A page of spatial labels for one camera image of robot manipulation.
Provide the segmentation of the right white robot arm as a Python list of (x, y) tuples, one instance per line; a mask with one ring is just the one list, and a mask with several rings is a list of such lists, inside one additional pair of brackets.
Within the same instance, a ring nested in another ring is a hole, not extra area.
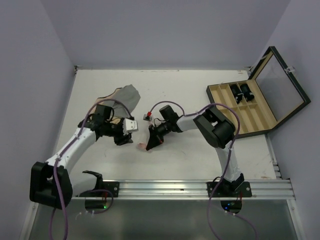
[(149, 125), (149, 140), (145, 149), (149, 151), (163, 144), (165, 135), (169, 133), (198, 129), (206, 142), (216, 150), (221, 165), (221, 183), (215, 187), (227, 196), (235, 196), (245, 180), (233, 148), (235, 125), (215, 106), (190, 116), (179, 116), (169, 105), (162, 107), (159, 112), (163, 121), (159, 125)]

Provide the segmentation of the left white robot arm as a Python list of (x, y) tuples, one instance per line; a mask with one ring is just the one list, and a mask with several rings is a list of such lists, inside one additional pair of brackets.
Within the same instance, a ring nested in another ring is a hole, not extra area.
[(105, 194), (102, 174), (84, 170), (85, 179), (72, 181), (70, 173), (83, 154), (101, 137), (111, 137), (117, 146), (132, 143), (132, 133), (138, 130), (133, 116), (118, 117), (115, 110), (98, 104), (78, 124), (71, 139), (52, 157), (37, 161), (31, 168), (29, 199), (32, 202), (62, 210), (72, 197), (88, 194)]

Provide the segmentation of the white pink-trimmed underwear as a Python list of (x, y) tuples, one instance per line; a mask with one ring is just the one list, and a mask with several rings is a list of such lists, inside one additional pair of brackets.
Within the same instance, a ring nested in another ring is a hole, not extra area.
[(143, 152), (147, 152), (147, 144), (146, 143), (138, 143), (137, 144), (137, 149)]

